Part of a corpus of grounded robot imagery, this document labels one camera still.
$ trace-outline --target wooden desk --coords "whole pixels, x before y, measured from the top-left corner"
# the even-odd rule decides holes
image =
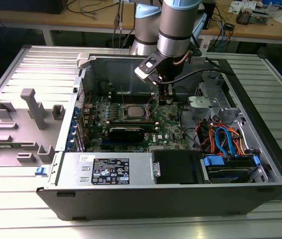
[[[228,12],[231,2],[232,0],[217,0],[217,6],[220,11],[220,15],[225,18],[227,23],[235,25],[231,40],[282,44],[282,23],[270,18],[267,25],[237,24],[237,14],[231,14]],[[210,23],[209,29],[203,30],[201,32],[201,37],[203,39],[207,39],[207,41],[216,39],[220,33],[220,30],[216,24],[216,21],[212,21]]]
[[[81,5],[99,3],[99,0],[81,0]],[[105,0],[96,5],[86,7],[85,10],[95,10],[112,5],[113,0]],[[47,14],[36,12],[0,11],[0,21],[7,27],[40,29],[43,32],[47,45],[53,45],[51,30],[82,31],[82,32],[113,32],[113,22],[118,5],[102,9],[96,12],[97,20],[73,13],[67,9],[61,14]],[[77,2],[70,5],[70,9],[79,11]],[[123,33],[128,33],[133,28],[134,6],[124,4],[123,9]]]
[[[82,5],[98,3],[97,0],[81,0]],[[282,44],[282,23],[269,19],[267,25],[248,24],[241,25],[236,23],[236,14],[228,14],[231,0],[217,0],[220,14],[227,19],[228,23],[235,25],[233,36],[234,41],[262,42]],[[112,0],[106,0],[97,6],[87,7],[86,10],[95,10],[104,6],[112,5]],[[73,13],[65,9],[61,14],[46,14],[34,12],[15,12],[0,11],[0,20],[7,27],[19,27],[40,29],[43,32],[47,45],[53,45],[51,30],[82,31],[82,32],[113,32],[113,21],[118,6],[105,8],[97,12],[97,20]],[[78,3],[75,2],[70,9],[79,11]],[[132,4],[124,5],[123,12],[123,33],[126,34],[132,29],[134,22],[134,7]],[[212,21],[208,30],[201,32],[203,44],[217,38],[219,29],[216,22]]]

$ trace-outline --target workbench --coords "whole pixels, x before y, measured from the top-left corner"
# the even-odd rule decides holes
[[[98,0],[81,0],[81,5],[96,4]],[[105,0],[96,6],[85,8],[85,10],[96,10],[105,6],[113,5],[112,0]],[[69,6],[73,11],[80,11],[78,3]],[[39,12],[18,12],[18,11],[0,11],[0,21],[6,27],[27,28],[41,30],[46,45],[54,45],[52,30],[61,31],[80,31],[80,32],[102,32],[113,33],[113,23],[117,13],[118,5],[111,6],[97,11],[97,20],[87,17],[80,13],[70,12],[64,9],[61,14],[47,14]],[[133,28],[134,6],[125,4],[123,8],[122,33],[128,34]]]
[[[282,23],[269,18],[267,25],[260,24],[237,24],[237,14],[229,13],[230,4],[232,0],[215,0],[216,6],[219,9],[220,15],[226,20],[226,23],[235,25],[233,34],[231,36],[232,41],[245,41],[245,42],[258,42],[258,43],[271,43],[282,44]],[[201,32],[200,38],[203,39],[201,47],[208,45],[213,39],[216,39],[220,34],[219,26],[217,27],[216,21],[211,21],[208,30]]]
[[[66,91],[78,75],[80,53],[89,50],[48,46],[21,49],[0,79],[0,101],[9,92],[19,96],[24,87],[33,87],[38,94],[46,96],[42,98],[46,109],[57,104],[55,93],[61,88]],[[228,61],[282,149],[282,76],[268,60],[257,55],[207,55],[210,59]],[[47,79],[47,75],[52,75],[47,80],[51,83],[41,85],[40,81]],[[69,239],[282,238],[282,201],[270,201],[240,216],[62,221],[35,193],[35,188],[48,180],[47,176],[35,176],[36,169],[35,166],[0,167],[0,238],[37,239],[56,235]]]
[[[81,0],[82,5],[98,3],[97,0]],[[236,23],[236,14],[228,14],[231,0],[217,0],[220,14],[227,19],[228,23],[235,25],[232,41],[260,42],[282,44],[282,23],[269,19],[267,25],[248,24],[240,25]],[[87,7],[86,10],[99,9],[112,5],[112,0],[106,0],[97,6]],[[54,45],[51,30],[80,31],[80,32],[104,32],[113,33],[113,21],[117,12],[117,5],[105,8],[97,12],[97,20],[73,13],[65,9],[60,15],[35,13],[35,12],[15,12],[0,11],[0,20],[7,27],[29,28],[42,30],[47,45]],[[74,11],[79,11],[79,6],[74,3],[70,6]],[[125,4],[123,11],[123,34],[127,34],[133,28],[134,7],[132,4]],[[219,35],[216,22],[212,21],[208,30],[201,32],[204,44],[208,45],[210,40],[216,39]]]

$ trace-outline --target blue clip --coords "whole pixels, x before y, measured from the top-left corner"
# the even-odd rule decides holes
[[[75,108],[74,108],[73,111],[74,111],[73,113],[74,113],[75,115],[79,115],[79,114],[81,113],[80,108],[79,108],[79,107],[76,107],[76,106],[75,106]]]
[[[71,121],[71,126],[76,126],[76,125],[77,125],[77,122],[76,122],[75,119],[73,119],[73,120]]]
[[[74,132],[76,132],[76,129],[74,127],[70,126],[69,131],[70,131],[70,133],[74,133]]]
[[[226,133],[226,135],[227,135],[227,138],[228,138],[228,146],[229,146],[229,149],[230,149],[230,153],[231,153],[232,155],[237,155],[236,149],[235,149],[235,147],[232,145],[231,135],[230,135],[229,131],[228,131],[226,128],[224,128],[224,127],[219,127],[219,128],[216,130],[216,132],[215,132],[215,141],[216,141],[217,147],[220,149],[220,151],[222,151],[222,152],[225,154],[226,157],[228,156],[228,153],[226,152],[226,150],[223,149],[223,148],[221,147],[220,143],[219,143],[218,134],[219,134],[219,132],[220,132],[221,130],[224,130],[225,133]]]
[[[36,172],[35,172],[35,175],[36,176],[39,176],[39,175],[47,175],[46,174],[46,168],[45,167],[38,167]]]
[[[72,134],[68,135],[68,140],[74,139],[74,136]]]
[[[210,155],[204,158],[205,166],[210,165],[225,165],[225,162],[221,156],[218,155]]]
[[[259,159],[258,156],[254,156],[254,161],[255,161],[255,163],[256,163],[257,166],[260,165],[260,159]]]
[[[67,147],[67,148],[72,148],[72,147],[73,147],[73,143],[71,143],[71,142],[66,142],[66,147]]]

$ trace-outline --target electronic components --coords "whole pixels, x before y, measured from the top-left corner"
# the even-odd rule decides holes
[[[222,157],[208,155],[203,160],[210,183],[245,183],[260,165],[257,156]]]
[[[156,100],[140,104],[138,96],[128,99],[138,103],[121,104],[118,100],[113,103],[109,98],[92,94],[89,108],[85,105],[84,116],[89,135],[87,151],[150,152],[150,147],[186,149],[186,141],[176,121],[177,104],[159,106]],[[144,98],[144,102],[149,102],[149,98]]]
[[[145,111],[141,106],[127,106],[124,109],[124,116],[127,119],[145,119]]]
[[[143,142],[144,130],[142,128],[110,128],[109,140],[111,142]]]

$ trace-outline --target warning label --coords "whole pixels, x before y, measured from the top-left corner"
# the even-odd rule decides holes
[[[92,184],[129,184],[128,158],[95,158],[93,162]]]

